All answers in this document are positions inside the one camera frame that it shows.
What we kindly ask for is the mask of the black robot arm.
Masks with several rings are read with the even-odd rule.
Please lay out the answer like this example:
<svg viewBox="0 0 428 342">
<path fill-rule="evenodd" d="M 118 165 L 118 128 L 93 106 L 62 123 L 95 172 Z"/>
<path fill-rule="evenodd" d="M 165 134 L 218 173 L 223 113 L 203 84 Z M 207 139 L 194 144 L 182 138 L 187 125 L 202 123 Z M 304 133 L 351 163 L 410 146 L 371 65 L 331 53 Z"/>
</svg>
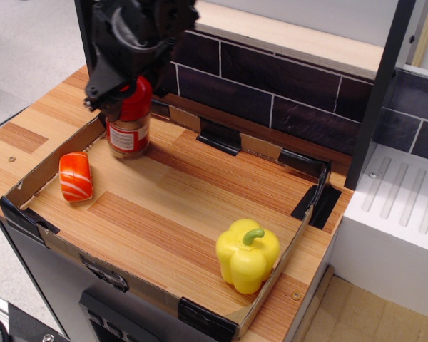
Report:
<svg viewBox="0 0 428 342">
<path fill-rule="evenodd" d="M 158 90 L 182 32 L 199 18 L 194 1 L 76 1 L 88 69 L 85 106 L 119 120 L 143 76 Z"/>
</svg>

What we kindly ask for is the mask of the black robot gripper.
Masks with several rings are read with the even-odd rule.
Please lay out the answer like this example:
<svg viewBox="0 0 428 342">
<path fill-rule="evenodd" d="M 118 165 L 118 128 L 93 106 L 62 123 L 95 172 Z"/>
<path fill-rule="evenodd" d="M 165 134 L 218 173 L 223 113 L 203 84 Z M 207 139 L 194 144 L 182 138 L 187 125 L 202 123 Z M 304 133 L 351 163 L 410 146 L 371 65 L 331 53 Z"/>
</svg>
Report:
<svg viewBox="0 0 428 342">
<path fill-rule="evenodd" d="M 136 90 L 139 76 L 150 82 L 154 95 L 168 95 L 163 81 L 171 65 L 172 38 L 153 46 L 141 46 L 135 39 L 116 38 L 105 33 L 100 41 L 93 42 L 93 47 L 96 65 L 89 74 L 84 100 L 89 110 L 99 109 L 110 122 L 117 121 L 123 101 Z"/>
</svg>

